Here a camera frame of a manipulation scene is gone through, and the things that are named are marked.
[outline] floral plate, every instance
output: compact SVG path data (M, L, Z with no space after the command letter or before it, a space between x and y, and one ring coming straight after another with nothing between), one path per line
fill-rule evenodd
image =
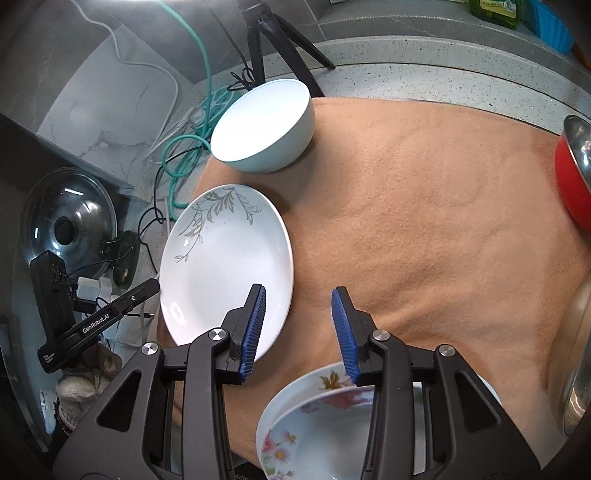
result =
M267 289L258 359L279 336L290 308L290 239L262 193L245 185L215 187L185 209L164 247L160 305L175 343L219 327L229 310L244 305L253 283Z
M480 379L500 403L492 386L482 377ZM415 382L413 389L417 428L414 472L420 473L425 469L426 453L423 394L420 383ZM287 385L268 403L256 428L256 454L267 478L285 480L295 477L299 471L299 478L310 480L349 477L357 480L365 455L372 402L373 387L354 386L342 362L314 370ZM309 437L307 428L311 423L314 426ZM353 439L352 443L342 444L344 437ZM315 456L317 449L327 448L330 451L328 458ZM344 458L339 453L343 449L347 451ZM335 456L341 460L334 463ZM314 471L296 468L296 458L298 464L315 462L322 467Z

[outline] stainless steel pot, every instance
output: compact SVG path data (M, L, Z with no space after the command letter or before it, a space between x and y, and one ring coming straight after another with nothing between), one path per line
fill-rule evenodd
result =
M548 396L558 429L570 436L591 401L591 273L579 285L550 351Z

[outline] white bowl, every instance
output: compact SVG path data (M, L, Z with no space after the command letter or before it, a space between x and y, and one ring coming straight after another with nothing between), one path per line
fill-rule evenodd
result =
M212 134L212 154L249 173L269 173L295 161L314 133L314 105L299 80L264 83L240 97Z

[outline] plate with leaf pattern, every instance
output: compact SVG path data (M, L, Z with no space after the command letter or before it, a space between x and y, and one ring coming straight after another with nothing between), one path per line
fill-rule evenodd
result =
M279 336L294 284L291 243L279 212L245 185L215 187L181 214L160 268L160 306L177 345L191 343L244 305L253 283L267 290L255 360Z

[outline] red pot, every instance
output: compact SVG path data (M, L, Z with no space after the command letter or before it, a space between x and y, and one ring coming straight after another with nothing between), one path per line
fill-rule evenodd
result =
M554 155L560 198L573 220L591 231L591 125L578 116L564 120Z

